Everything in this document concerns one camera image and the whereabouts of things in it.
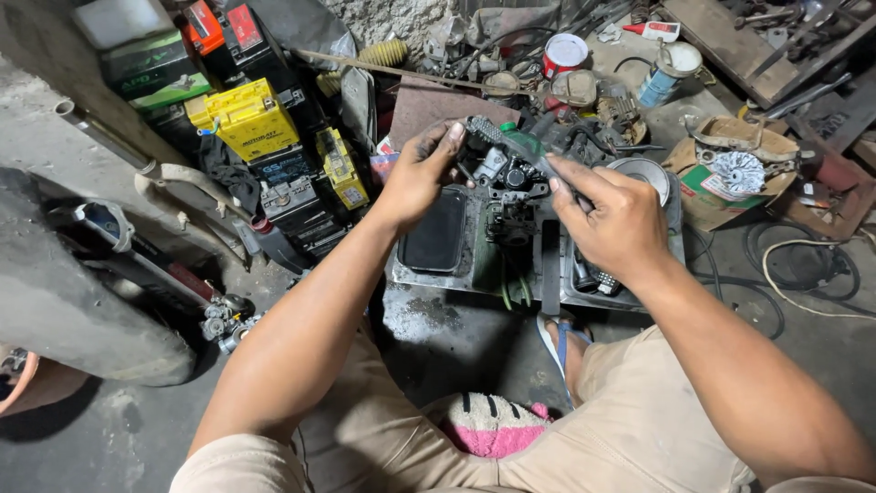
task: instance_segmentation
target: pink towel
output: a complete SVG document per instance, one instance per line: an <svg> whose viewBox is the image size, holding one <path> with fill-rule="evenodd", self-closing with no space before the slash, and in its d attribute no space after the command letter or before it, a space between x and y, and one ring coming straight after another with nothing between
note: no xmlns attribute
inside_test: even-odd
<svg viewBox="0 0 876 493"><path fill-rule="evenodd" d="M478 457L500 459L519 452L553 422L545 404L527 409L497 396L459 394L444 405L439 427L457 448Z"/></svg>

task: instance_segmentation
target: flip-flop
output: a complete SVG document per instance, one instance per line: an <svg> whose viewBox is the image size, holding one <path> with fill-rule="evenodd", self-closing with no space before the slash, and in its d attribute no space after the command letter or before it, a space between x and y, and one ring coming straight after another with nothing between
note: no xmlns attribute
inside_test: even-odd
<svg viewBox="0 0 876 493"><path fill-rule="evenodd" d="M569 387L566 386L566 334L571 332L575 334L576 337L581 338L588 345L593 344L593 341L587 337L587 334L580 331L575 331L572 329L572 324L569 322L560 322L561 318L566 318L568 320L572 320L575 317L572 316L571 313L565 310L560 310L559 316L549 317L548 315L539 311L538 317L535 319L535 326L539 331L539 335L541 336L541 342L544 343L547 351L550 353L551 357L554 358L554 362L556 366L560 369L560 375L562 375L563 380L563 388L566 389L566 398L569 400L569 406L573 409L575 406L572 404L572 396L569 394ZM554 343L550 340L550 332L545 328L545 324L548 320L553 320L557 326L557 347L554 349Z"/></svg>

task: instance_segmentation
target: green battery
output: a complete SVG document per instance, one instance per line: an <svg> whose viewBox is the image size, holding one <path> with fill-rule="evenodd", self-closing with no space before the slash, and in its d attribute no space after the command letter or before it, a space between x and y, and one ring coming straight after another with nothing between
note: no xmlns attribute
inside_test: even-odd
<svg viewBox="0 0 876 493"><path fill-rule="evenodd" d="M134 108L146 111L211 89L201 60L179 29L101 55L103 80Z"/></svg>

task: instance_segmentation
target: leg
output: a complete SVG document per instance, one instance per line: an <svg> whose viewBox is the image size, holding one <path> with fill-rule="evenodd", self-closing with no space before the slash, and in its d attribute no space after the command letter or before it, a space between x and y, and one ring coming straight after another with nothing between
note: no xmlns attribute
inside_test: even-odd
<svg viewBox="0 0 876 493"><path fill-rule="evenodd" d="M549 491L736 491L753 475L718 437L660 330L584 353L583 405L499 461L501 486Z"/></svg>
<svg viewBox="0 0 876 493"><path fill-rule="evenodd" d="M459 452L408 402L361 333L299 430L295 450L319 493L478 487L497 480L495 461Z"/></svg>

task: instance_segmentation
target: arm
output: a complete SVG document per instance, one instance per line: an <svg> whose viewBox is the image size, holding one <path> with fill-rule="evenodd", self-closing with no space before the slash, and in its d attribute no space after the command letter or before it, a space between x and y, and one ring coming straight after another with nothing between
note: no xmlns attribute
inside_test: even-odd
<svg viewBox="0 0 876 493"><path fill-rule="evenodd" d="M241 341L219 377L191 456L238 433L290 440L341 371L371 292L400 235L416 226L449 182L461 124L439 122L405 144L365 218Z"/></svg>
<svg viewBox="0 0 876 493"><path fill-rule="evenodd" d="M552 183L554 208L582 254L645 305L718 434L765 488L806 475L876 482L869 446L833 398L668 251L653 187L608 168L551 162L596 207L585 214L568 186Z"/></svg>

